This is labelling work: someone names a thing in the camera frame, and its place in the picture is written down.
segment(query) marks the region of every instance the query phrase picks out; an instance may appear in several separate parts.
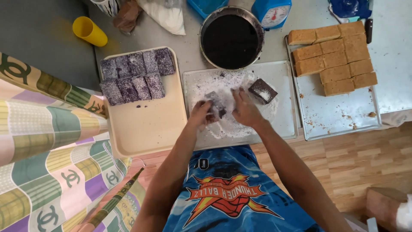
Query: knife handle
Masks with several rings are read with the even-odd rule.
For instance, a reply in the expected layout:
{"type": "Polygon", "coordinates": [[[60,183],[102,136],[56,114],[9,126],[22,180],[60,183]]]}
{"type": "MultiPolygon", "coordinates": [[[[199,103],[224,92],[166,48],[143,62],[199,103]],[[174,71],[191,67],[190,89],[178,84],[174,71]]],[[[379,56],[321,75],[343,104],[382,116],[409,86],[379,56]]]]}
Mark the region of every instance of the knife handle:
{"type": "Polygon", "coordinates": [[[373,29],[373,19],[368,19],[365,22],[365,31],[366,31],[366,43],[372,43],[372,29],[373,29]]]}

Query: beige plastic tray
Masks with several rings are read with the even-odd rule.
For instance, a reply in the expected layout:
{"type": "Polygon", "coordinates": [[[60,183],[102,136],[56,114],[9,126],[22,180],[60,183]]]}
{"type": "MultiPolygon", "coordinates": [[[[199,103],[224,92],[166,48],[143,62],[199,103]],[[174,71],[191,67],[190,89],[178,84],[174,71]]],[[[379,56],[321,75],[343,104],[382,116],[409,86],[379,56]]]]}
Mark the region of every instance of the beige plastic tray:
{"type": "MultiPolygon", "coordinates": [[[[164,47],[112,55],[105,59],[159,48],[164,47]]],[[[110,141],[115,158],[170,150],[187,123],[176,53],[171,48],[169,49],[176,73],[162,77],[166,92],[164,98],[130,102],[118,106],[110,106],[104,98],[110,124],[110,141]]]]}

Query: thunder ballz logo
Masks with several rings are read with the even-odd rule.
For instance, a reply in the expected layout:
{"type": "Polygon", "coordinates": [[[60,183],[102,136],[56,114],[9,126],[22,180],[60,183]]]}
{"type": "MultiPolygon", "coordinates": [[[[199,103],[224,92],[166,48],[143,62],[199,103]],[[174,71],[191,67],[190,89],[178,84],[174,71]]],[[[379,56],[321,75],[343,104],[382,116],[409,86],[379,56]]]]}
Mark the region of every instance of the thunder ballz logo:
{"type": "Polygon", "coordinates": [[[200,199],[195,208],[190,213],[190,217],[183,227],[186,227],[201,212],[209,207],[213,207],[232,218],[236,218],[245,206],[259,213],[269,213],[283,219],[279,214],[271,211],[266,205],[255,202],[252,198],[258,197],[267,192],[262,192],[259,187],[249,186],[246,182],[250,176],[238,174],[230,179],[206,177],[199,179],[194,177],[200,184],[199,189],[189,189],[190,197],[186,201],[200,199]]]}

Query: knife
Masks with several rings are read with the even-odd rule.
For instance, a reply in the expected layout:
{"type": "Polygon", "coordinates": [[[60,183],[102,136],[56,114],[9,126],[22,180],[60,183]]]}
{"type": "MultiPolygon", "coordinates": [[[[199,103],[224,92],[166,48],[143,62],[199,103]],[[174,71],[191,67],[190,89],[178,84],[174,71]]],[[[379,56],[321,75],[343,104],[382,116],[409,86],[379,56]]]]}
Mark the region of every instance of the knife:
{"type": "Polygon", "coordinates": [[[370,17],[365,21],[366,43],[372,43],[372,29],[373,29],[373,0],[369,0],[369,10],[372,11],[370,17]]]}

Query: blue kitchen scale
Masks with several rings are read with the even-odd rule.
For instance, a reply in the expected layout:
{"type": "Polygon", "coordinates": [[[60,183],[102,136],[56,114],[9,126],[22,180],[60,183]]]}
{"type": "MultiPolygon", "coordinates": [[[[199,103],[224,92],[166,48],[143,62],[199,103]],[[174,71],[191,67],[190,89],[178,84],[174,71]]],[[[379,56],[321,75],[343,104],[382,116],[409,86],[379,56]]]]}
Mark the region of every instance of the blue kitchen scale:
{"type": "Polygon", "coordinates": [[[283,26],[291,7],[292,0],[256,0],[252,13],[264,29],[276,29],[283,26]]]}

